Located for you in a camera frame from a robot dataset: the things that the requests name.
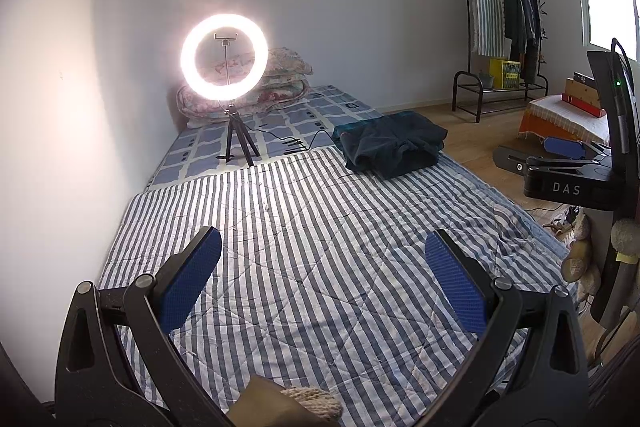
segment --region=garment rack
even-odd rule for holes
[[[546,12],[542,11],[542,5],[544,3],[542,3],[540,5],[540,13],[541,15],[546,15]],[[540,66],[543,64],[542,61],[542,42],[540,42],[540,50],[538,52],[538,72],[536,73],[536,79],[541,78],[542,80],[544,80],[545,85],[542,86],[541,84],[537,83],[537,82],[533,82],[532,84],[529,84],[528,82],[524,82],[524,85],[520,84],[519,87],[514,88],[514,89],[486,89],[485,87],[482,87],[482,82],[480,81],[480,77],[478,75],[476,75],[475,73],[471,72],[471,47],[472,47],[472,42],[471,42],[471,6],[469,4],[469,0],[466,0],[466,28],[467,28],[467,58],[466,58],[466,71],[459,71],[458,73],[456,73],[456,75],[453,77],[453,97],[452,97],[452,102],[451,102],[451,110],[455,111],[456,109],[461,109],[465,112],[468,112],[469,114],[472,114],[476,117],[476,123],[479,123],[480,121],[480,117],[483,114],[489,114],[492,112],[500,112],[500,111],[507,111],[507,110],[512,110],[512,109],[516,109],[516,108],[521,108],[521,107],[526,107],[527,103],[529,102],[529,100],[533,100],[534,98],[532,96],[529,96],[529,91],[534,91],[534,90],[541,90],[544,89],[545,90],[545,96],[547,96],[549,94],[549,81],[547,80],[546,76],[540,74]],[[546,37],[544,36],[544,32],[542,32],[542,39],[546,39]],[[458,79],[461,76],[467,76],[473,80],[475,80],[475,83],[473,84],[459,84],[458,83]],[[476,104],[471,104],[471,105],[458,105],[458,89],[464,89],[470,92],[475,93],[478,96],[478,99],[476,101]],[[524,93],[524,98],[521,97],[511,97],[511,98],[498,98],[498,99],[494,99],[494,100],[484,100],[484,96],[486,94],[493,94],[493,93],[497,93],[497,92],[523,92]],[[494,103],[505,103],[505,102],[513,102],[512,104],[507,104],[507,105],[503,105],[500,106],[499,108],[489,108],[486,110],[482,110],[482,106],[484,104],[494,104]],[[471,111],[469,110],[470,107],[474,107],[476,108],[475,111]]]

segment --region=tripod leg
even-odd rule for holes
[[[251,149],[254,150],[254,154],[256,156],[260,156],[260,153],[258,152],[258,148],[255,146],[254,140],[251,138],[251,135],[249,134],[249,130],[246,128],[244,123],[242,124],[242,132],[246,136],[246,140],[247,142],[249,142]]]
[[[226,128],[226,155],[225,155],[225,163],[229,163],[231,159],[231,139],[234,135],[234,121],[232,118],[229,118],[229,125]]]
[[[244,125],[239,124],[237,121],[232,120],[234,122],[234,128],[236,129],[236,134],[238,135],[238,140],[240,142],[240,147],[242,147],[242,152],[244,153],[244,157],[246,158],[246,162],[250,167],[254,166],[254,159],[251,158],[251,153],[249,152],[249,147],[246,144],[246,137],[244,136],[244,132],[242,128]]]

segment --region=tripod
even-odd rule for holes
[[[236,33],[235,37],[219,37],[216,33],[214,38],[217,41],[222,41],[222,47],[225,49],[225,69],[226,69],[226,85],[229,85],[229,64],[226,60],[226,49],[229,47],[230,41],[235,41],[238,38],[238,34]],[[251,149],[254,151],[256,156],[260,156],[258,152],[258,148],[255,146],[249,131],[247,130],[242,118],[240,117],[236,106],[233,103],[229,103],[228,108],[225,112],[229,115],[229,125],[226,128],[226,154],[224,156],[218,156],[220,159],[224,159],[226,163],[229,163],[231,158],[234,156],[231,154],[231,140],[233,138],[233,133],[235,132],[238,135],[238,141],[240,142],[240,147],[242,147],[242,152],[244,153],[244,158],[250,167],[254,166],[254,159],[251,157],[251,152],[249,151],[249,147],[247,143],[251,146]]]

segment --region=metal screw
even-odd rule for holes
[[[89,281],[84,281],[79,283],[78,288],[76,289],[78,290],[79,294],[84,295],[91,289],[91,286],[92,284]]]
[[[145,273],[143,275],[141,275],[140,277],[138,277],[136,279],[136,286],[138,288],[146,288],[148,287],[152,282],[154,281],[154,278],[152,276],[150,276],[148,273]]]
[[[494,280],[494,286],[498,288],[498,290],[510,290],[513,286],[513,283],[507,277],[498,277]]]
[[[554,293],[558,297],[568,297],[569,291],[562,285],[554,286]]]

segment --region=glowing ring light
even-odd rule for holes
[[[216,86],[207,82],[200,76],[196,68],[196,51],[198,46],[204,37],[220,28],[235,28],[236,30],[240,30],[249,37],[255,52],[254,66],[251,68],[251,71],[249,71],[249,74],[240,82],[235,82],[228,86]],[[225,13],[204,19],[191,30],[182,46],[180,67],[191,89],[200,96],[208,98],[209,100],[233,100],[252,90],[260,81],[264,69],[267,67],[268,54],[267,41],[256,23],[241,15]]]

